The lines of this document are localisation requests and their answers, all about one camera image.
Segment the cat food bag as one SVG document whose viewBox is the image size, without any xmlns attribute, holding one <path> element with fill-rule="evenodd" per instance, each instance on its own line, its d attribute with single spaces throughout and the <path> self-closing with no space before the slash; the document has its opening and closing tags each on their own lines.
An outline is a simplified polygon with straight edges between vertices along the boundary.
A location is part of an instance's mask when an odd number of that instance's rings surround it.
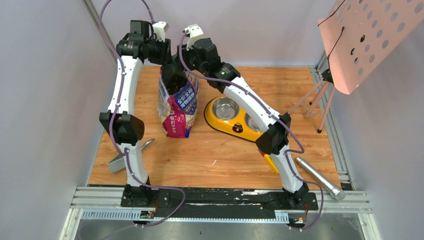
<svg viewBox="0 0 424 240">
<path fill-rule="evenodd" d="M 187 84 L 174 95 L 167 93 L 163 80 L 173 75 L 186 76 Z M 176 64 L 160 67 L 157 111 L 167 137 L 188 138 L 196 120 L 199 103 L 198 78 Z"/>
</svg>

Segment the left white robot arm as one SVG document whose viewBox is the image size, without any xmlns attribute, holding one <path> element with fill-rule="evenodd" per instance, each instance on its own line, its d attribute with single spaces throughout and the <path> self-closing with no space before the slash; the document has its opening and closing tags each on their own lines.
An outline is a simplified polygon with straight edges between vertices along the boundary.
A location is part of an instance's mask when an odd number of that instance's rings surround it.
<svg viewBox="0 0 424 240">
<path fill-rule="evenodd" d="M 117 75 L 110 104 L 99 114 L 99 121 L 122 156 L 126 182 L 132 187 L 150 183 L 141 148 L 145 124 L 135 116 L 137 83 L 145 60 L 159 65 L 170 61 L 168 28 L 165 21 L 131 20 L 130 32 L 111 48 L 116 57 Z"/>
</svg>

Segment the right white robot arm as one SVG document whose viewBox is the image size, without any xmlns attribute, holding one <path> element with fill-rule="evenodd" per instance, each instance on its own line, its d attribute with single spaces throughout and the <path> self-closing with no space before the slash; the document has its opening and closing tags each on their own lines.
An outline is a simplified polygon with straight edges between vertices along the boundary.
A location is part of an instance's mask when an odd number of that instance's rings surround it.
<svg viewBox="0 0 424 240">
<path fill-rule="evenodd" d="M 241 73 L 231 64 L 221 61 L 216 45 L 210 38 L 189 40 L 183 43 L 188 34 L 183 34 L 177 56 L 184 70 L 204 79 L 214 89 L 239 104 L 257 124 L 261 135 L 255 140 L 257 148 L 269 155 L 275 164 L 282 181 L 286 204 L 298 209 L 306 201 L 309 182 L 302 179 L 296 168 L 289 147 L 289 137 L 299 146 L 298 153 L 305 149 L 290 129 L 291 117 L 280 114 L 262 100 L 248 85 Z"/>
</svg>

